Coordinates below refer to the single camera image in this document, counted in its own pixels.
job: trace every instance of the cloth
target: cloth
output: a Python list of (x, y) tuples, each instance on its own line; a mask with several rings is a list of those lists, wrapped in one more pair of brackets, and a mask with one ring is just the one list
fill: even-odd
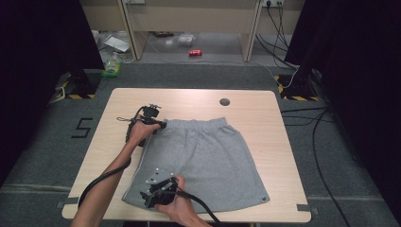
[[(252, 155), (239, 131), (224, 117), (210, 121), (167, 120), (152, 134), (123, 201), (145, 209), (140, 192), (156, 168), (180, 174), (185, 191), (203, 200), (212, 212), (233, 211), (268, 201)], [(205, 210), (193, 202), (197, 213)]]

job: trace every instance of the black cable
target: black cable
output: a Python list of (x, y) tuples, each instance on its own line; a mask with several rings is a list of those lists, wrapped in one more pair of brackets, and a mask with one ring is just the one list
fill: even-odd
[(88, 192), (99, 182), (103, 181), (104, 179), (112, 176), (113, 174), (124, 170), (125, 168), (127, 168), (131, 163), (131, 158), (123, 165), (120, 166), (116, 169), (113, 169), (107, 173), (104, 173), (102, 175), (100, 175), (98, 178), (94, 179), (91, 183), (89, 183), (88, 186), (86, 186), (85, 190), (83, 190), (82, 195), (79, 197), (79, 201), (78, 201), (78, 208), (82, 205), (83, 201), (85, 200), (86, 195), (88, 194)]
[(296, 70), (297, 68), (295, 68), (294, 66), (288, 64), (287, 62), (281, 60), (280, 58), (278, 58), (275, 54), (273, 54), (270, 50), (268, 50), (267, 47), (265, 47), (262, 42), (259, 40), (259, 37), (256, 35), (256, 40), (259, 41), (259, 43), (262, 45), (262, 47), (265, 49), (266, 52), (268, 52), (269, 54), (271, 54), (275, 59), (277, 59), (279, 62), (281, 62), (282, 64), (288, 66), (291, 69)]
[[(277, 47), (277, 40), (278, 40), (278, 34), (277, 34), (277, 36), (276, 36), (276, 41), (274, 42), (274, 48), (273, 48), (273, 55), (275, 55), (275, 56), (276, 56), (276, 54), (275, 54), (275, 49), (276, 49), (276, 47)], [(277, 63), (277, 61), (276, 61), (275, 58), (274, 58), (273, 60), (274, 60), (274, 63), (277, 65), (277, 67), (283, 68), (283, 67), (281, 67), (280, 65), (278, 65), (278, 63)]]
[(295, 110), (285, 110), (280, 113), (290, 113), (290, 112), (301, 112), (301, 111), (315, 111), (315, 110), (323, 110), (327, 109), (327, 107), (315, 107), (315, 108), (303, 108), (303, 109), (295, 109)]
[(278, 2), (277, 5), (278, 5), (278, 14), (280, 17), (279, 30), (281, 30), (281, 32), (283, 33), (283, 39), (284, 39), (284, 43), (285, 43), (286, 47), (289, 48), (287, 39), (286, 39), (286, 33), (284, 32), (284, 26), (283, 26), (283, 16), (284, 16), (283, 4), (281, 2)]
[(315, 121), (316, 119), (318, 119), (318, 118), (320, 117), (320, 115), (321, 115), (321, 113), (320, 113), (319, 115), (317, 115), (316, 117), (311, 118), (312, 120), (309, 121), (308, 123), (305, 123), (305, 124), (285, 125), (285, 126), (307, 126), (307, 125), (310, 125), (310, 124), (311, 124), (313, 121)]
[(105, 46), (101, 47), (100, 49), (98, 49), (97, 51), (103, 50), (103, 49), (105, 49), (107, 47), (108, 47), (108, 45), (105, 45)]
[[(126, 119), (126, 118), (122, 118), (122, 117), (117, 117), (117, 120), (119, 121), (130, 121), (130, 124), (128, 126), (128, 130), (127, 130), (127, 135), (126, 135), (126, 142), (128, 141), (129, 137), (130, 137), (130, 133), (131, 133), (131, 129), (133, 127), (133, 125), (136, 122), (136, 118), (138, 116), (138, 114), (145, 109), (145, 106), (139, 108), (139, 110), (136, 112), (135, 116), (132, 119)], [(123, 165), (120, 166), (116, 169), (113, 169), (107, 173), (104, 173), (102, 175), (100, 175), (98, 178), (94, 179), (91, 183), (88, 184), (88, 186), (86, 186), (85, 190), (83, 190), (82, 195), (79, 197), (79, 201), (78, 201), (78, 208), (82, 205), (83, 201), (85, 200), (86, 195), (88, 194), (88, 192), (99, 182), (103, 181), (104, 179), (112, 176), (113, 174), (122, 171), (124, 169), (126, 169), (128, 166), (130, 166), (131, 164), (131, 158)]]
[[(306, 117), (306, 116), (294, 116), (294, 115), (290, 115), (290, 116), (283, 116), (283, 117), (293, 117), (293, 118), (302, 118), (302, 119), (316, 119), (316, 117)], [(327, 123), (336, 123), (335, 121), (328, 121), (328, 120), (322, 120), (324, 122)]]
[(281, 49), (281, 50), (283, 50), (283, 51), (288, 52), (288, 50), (286, 50), (286, 49), (284, 49), (284, 48), (281, 48), (280, 46), (275, 46), (274, 44), (269, 43), (268, 41), (266, 41), (265, 39), (263, 39), (263, 36), (262, 36), (262, 35), (259, 34), (259, 36), (260, 36), (260, 39), (262, 39), (262, 41), (265, 42), (266, 44), (271, 45), (271, 46), (273, 46), (273, 47), (276, 47), (277, 49)]
[(218, 217), (216, 217), (215, 214), (213, 214), (212, 210), (210, 210), (210, 208), (206, 205), (206, 203), (204, 203), (204, 201), (202, 201), (202, 200), (199, 199), (198, 197), (196, 197), (196, 196), (194, 196), (194, 195), (192, 195), (192, 194), (189, 194), (189, 193), (183, 191), (182, 189), (180, 189), (180, 191), (177, 191), (177, 192), (168, 192), (168, 191), (165, 191), (164, 193), (166, 193), (166, 194), (172, 194), (172, 195), (177, 195), (177, 196), (181, 196), (181, 197), (184, 197), (184, 198), (187, 198), (187, 199), (191, 199), (191, 200), (193, 200), (193, 201), (199, 203), (199, 204), (204, 208), (204, 210), (207, 212), (207, 214), (209, 214), (209, 216), (213, 219), (213, 221), (214, 221), (218, 226), (224, 227), (224, 225), (221, 223), (221, 221), (218, 219)]
[(276, 28), (278, 39), (281, 41), (281, 43), (283, 43), (286, 47), (288, 47), (286, 42), (284, 41), (285, 38), (283, 38), (283, 36), (281, 35), (280, 29), (277, 27), (277, 25), (275, 24), (275, 22), (273, 20), (273, 17), (270, 14), (270, 8), (268, 8), (268, 15), (271, 18), (271, 21), (273, 22), (274, 27)]
[(323, 185), (324, 185), (325, 189), (327, 190), (327, 192), (328, 192), (328, 194), (329, 194), (331, 200), (336, 204), (336, 207), (337, 207), (337, 209), (339, 210), (339, 212), (340, 212), (340, 214), (341, 214), (343, 220), (345, 221), (345, 224), (346, 224), (348, 227), (350, 227), (350, 226), (351, 226), (350, 223), (348, 222), (346, 216), (345, 216), (344, 213), (342, 212), (342, 210), (341, 210), (339, 204), (337, 203), (336, 199), (334, 198), (333, 194), (331, 193), (331, 190), (330, 190), (330, 188), (328, 187), (328, 185), (327, 185), (327, 183), (326, 183), (326, 181), (325, 181), (325, 179), (324, 179), (324, 177), (323, 177), (323, 175), (322, 175), (321, 166), (319, 165), (319, 161), (318, 161), (318, 157), (317, 157), (316, 143), (315, 143), (315, 132), (316, 132), (316, 128), (317, 128), (318, 125), (319, 125), (319, 122), (322, 120), (322, 117), (324, 116), (324, 114), (325, 114), (327, 111), (328, 111), (328, 108), (327, 108), (323, 113), (321, 113), (321, 115), (319, 116), (318, 121), (317, 121), (316, 124), (315, 124), (315, 127), (313, 128), (313, 132), (312, 132), (313, 155), (314, 155), (314, 157), (315, 157), (316, 167), (317, 167), (317, 169), (318, 169), (319, 176), (321, 177), (321, 180), (322, 180), (322, 182), (323, 182)]

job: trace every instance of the cable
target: cable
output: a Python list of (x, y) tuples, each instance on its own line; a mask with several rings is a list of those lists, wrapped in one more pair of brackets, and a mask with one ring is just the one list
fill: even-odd
[[(302, 119), (316, 119), (316, 117), (295, 116), (295, 115), (283, 116), (283, 117), (302, 118)], [(335, 123), (335, 121), (329, 121), (329, 120), (322, 120), (322, 121), (327, 122), (327, 123)]]
[(131, 158), (123, 165), (120, 166), (116, 169), (113, 169), (107, 173), (104, 173), (102, 175), (100, 175), (98, 178), (94, 179), (91, 183), (89, 183), (88, 186), (86, 186), (85, 190), (83, 190), (82, 195), (79, 197), (79, 201), (78, 201), (78, 208), (82, 205), (83, 201), (85, 200), (86, 195), (88, 194), (88, 192), (99, 182), (103, 181), (104, 179), (112, 176), (113, 174), (124, 170), (125, 168), (127, 168), (131, 163)]
[(265, 42), (266, 44), (271, 45), (271, 46), (273, 46), (273, 47), (276, 47), (277, 49), (281, 49), (281, 50), (283, 50), (283, 51), (288, 52), (288, 50), (286, 50), (286, 49), (284, 49), (284, 48), (281, 48), (280, 46), (275, 46), (274, 44), (269, 43), (268, 41), (266, 41), (265, 39), (263, 39), (263, 36), (262, 36), (261, 34), (259, 34), (259, 36), (260, 36), (260, 39), (262, 39), (262, 41)]
[(278, 58), (274, 53), (272, 53), (270, 50), (268, 50), (263, 44), (262, 42), (259, 40), (259, 37), (256, 35), (256, 40), (259, 41), (259, 43), (262, 45), (262, 47), (265, 49), (266, 52), (268, 52), (269, 54), (271, 54), (275, 59), (277, 59), (279, 62), (281, 62), (282, 64), (288, 66), (291, 69), (296, 70), (297, 68), (295, 68), (294, 66), (290, 65), (289, 63), (281, 60), (280, 58)]
[(292, 81), (293, 81), (294, 78), (295, 78), (295, 74), (296, 74), (297, 72), (298, 72), (298, 69), (297, 69), (297, 71), (295, 71), (295, 72), (292, 74), (291, 80), (289, 81), (289, 84), (288, 84), (287, 86), (283, 86), (283, 84), (279, 83), (278, 81), (277, 81), (277, 83), (278, 83), (282, 88), (288, 88), (288, 87), (290, 87), (291, 84), (292, 84)]
[(342, 210), (341, 210), (339, 204), (337, 203), (336, 199), (334, 198), (333, 194), (331, 193), (331, 190), (330, 190), (330, 188), (328, 187), (328, 185), (327, 185), (327, 183), (326, 183), (326, 181), (325, 181), (325, 179), (324, 179), (324, 177), (323, 177), (322, 170), (321, 170), (321, 167), (320, 167), (320, 165), (319, 165), (319, 161), (318, 161), (318, 157), (317, 157), (316, 143), (315, 143), (316, 128), (318, 127), (319, 122), (322, 120), (322, 117), (324, 116), (324, 114), (325, 114), (327, 111), (328, 111), (328, 108), (327, 108), (326, 110), (324, 110), (323, 113), (320, 114), (320, 116), (319, 116), (319, 118), (318, 118), (318, 121), (316, 122), (315, 127), (313, 128), (313, 132), (312, 132), (313, 155), (314, 155), (314, 157), (315, 157), (316, 168), (318, 169), (319, 176), (321, 177), (321, 180), (322, 180), (322, 183), (323, 183), (325, 189), (327, 190), (327, 192), (328, 192), (328, 194), (329, 194), (331, 200), (336, 204), (336, 207), (337, 207), (337, 209), (339, 210), (339, 212), (340, 212), (340, 214), (341, 214), (341, 216), (342, 216), (342, 218), (343, 218), (345, 224), (346, 224), (348, 227), (350, 227), (350, 226), (351, 226), (350, 223), (348, 222), (346, 216), (345, 216), (344, 213), (342, 212)]
[(282, 2), (277, 2), (278, 5), (278, 13), (280, 17), (280, 26), (279, 26), (279, 31), (283, 33), (282, 37), (284, 39), (284, 43), (287, 48), (289, 48), (287, 40), (286, 40), (286, 33), (284, 32), (284, 26), (283, 26), (283, 16), (284, 16), (284, 11), (283, 11), (283, 3)]
[(64, 90), (64, 88), (63, 87), (56, 88), (56, 92), (60, 92), (60, 91), (61, 91), (61, 96), (59, 98), (56, 98), (54, 100), (49, 101), (49, 103), (48, 103), (49, 105), (65, 99), (65, 90)]
[(108, 47), (108, 45), (105, 45), (105, 46), (101, 47), (100, 49), (98, 49), (97, 51), (103, 50), (103, 49), (105, 49), (107, 47)]
[(316, 120), (317, 118), (319, 118), (320, 116), (321, 116), (321, 113), (320, 113), (319, 115), (317, 115), (316, 117), (311, 118), (312, 120), (309, 121), (308, 123), (305, 123), (305, 124), (285, 125), (285, 126), (307, 126), (307, 125), (310, 125), (313, 121), (315, 121), (315, 120)]
[[(277, 37), (276, 37), (276, 41), (274, 42), (273, 56), (276, 56), (276, 54), (275, 54), (275, 49), (276, 49), (276, 47), (277, 47), (277, 40), (278, 40), (278, 34), (277, 34)], [(281, 67), (280, 65), (277, 64), (276, 59), (278, 59), (278, 56), (277, 56), (277, 58), (273, 58), (273, 61), (274, 61), (274, 63), (277, 65), (277, 67), (283, 68), (283, 67)]]
[(283, 11), (281, 11), (282, 8), (280, 8), (280, 5), (281, 5), (280, 2), (278, 2), (277, 5), (279, 6), (278, 11), (279, 11), (280, 25), (279, 25), (278, 30), (277, 30), (277, 36), (276, 36), (276, 40), (275, 40), (275, 43), (274, 43), (273, 54), (275, 54), (275, 49), (277, 48), (277, 41), (278, 41), (279, 36), (281, 37), (282, 43), (283, 43), (283, 44), (287, 47), (287, 49), (288, 49), (288, 44), (287, 44), (286, 36), (285, 36), (285, 34), (284, 34), (284, 30), (283, 30), (283, 35), (281, 35), (281, 29), (282, 29), (282, 27), (283, 27)]
[(280, 41), (281, 41), (286, 47), (288, 47), (287, 42), (285, 42), (285, 38), (281, 35), (280, 29), (277, 27), (277, 25), (275, 24), (275, 22), (274, 22), (274, 20), (273, 20), (273, 17), (272, 17), (271, 14), (270, 14), (270, 7), (268, 7), (268, 14), (269, 14), (269, 17), (271, 18), (271, 21), (273, 22), (274, 27), (276, 28), (278, 39), (280, 39)]
[(193, 200), (197, 203), (199, 203), (204, 210), (207, 212), (207, 214), (209, 214), (209, 216), (213, 219), (213, 221), (219, 226), (219, 227), (224, 227), (224, 225), (221, 223), (221, 221), (218, 219), (218, 217), (215, 216), (215, 214), (213, 214), (212, 210), (210, 210), (210, 208), (206, 205), (206, 203), (204, 203), (204, 201), (202, 201), (201, 199), (199, 199), (198, 197), (189, 194), (187, 192), (185, 192), (184, 190), (180, 189), (180, 191), (177, 192), (168, 192), (165, 191), (164, 193), (166, 194), (172, 194), (172, 195), (177, 195), (177, 196), (181, 196), (190, 200)]
[(301, 111), (315, 111), (315, 110), (323, 110), (327, 109), (328, 107), (315, 107), (315, 108), (302, 108), (302, 109), (295, 109), (295, 110), (285, 110), (281, 111), (280, 113), (290, 113), (290, 112), (301, 112)]

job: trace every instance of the hand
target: hand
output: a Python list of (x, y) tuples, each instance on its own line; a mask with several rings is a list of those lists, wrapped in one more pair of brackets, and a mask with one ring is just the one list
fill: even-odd
[[(178, 181), (179, 188), (177, 188), (177, 190), (185, 190), (183, 177), (180, 175), (175, 175), (174, 177)], [(171, 220), (176, 221), (183, 226), (210, 226), (198, 217), (190, 199), (176, 195), (171, 204), (156, 204), (154, 207), (158, 211), (167, 214)]]
[(160, 129), (159, 124), (145, 125), (142, 121), (138, 120), (132, 126), (130, 139), (128, 143), (134, 143), (135, 145), (138, 145), (142, 140), (150, 136), (153, 133), (153, 131), (159, 129)]

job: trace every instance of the white object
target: white object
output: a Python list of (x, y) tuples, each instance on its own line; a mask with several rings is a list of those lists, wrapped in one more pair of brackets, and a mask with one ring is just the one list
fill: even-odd
[(112, 46), (115, 49), (121, 50), (123, 52), (126, 52), (130, 48), (130, 44), (129, 43), (127, 43), (125, 41), (122, 41), (122, 40), (119, 40), (119, 39), (117, 39), (117, 38), (115, 38), (113, 36), (110, 36), (109, 38), (107, 38), (104, 41), (104, 44)]
[(56, 103), (58, 101), (61, 101), (61, 100), (65, 99), (65, 90), (64, 90), (63, 87), (56, 88), (56, 92), (61, 92), (61, 96), (59, 98), (54, 99), (54, 100), (50, 100), (49, 104), (53, 104), (53, 103)]
[(194, 40), (193, 35), (182, 34), (178, 39), (179, 45), (181, 46), (190, 46), (192, 45), (192, 41)]

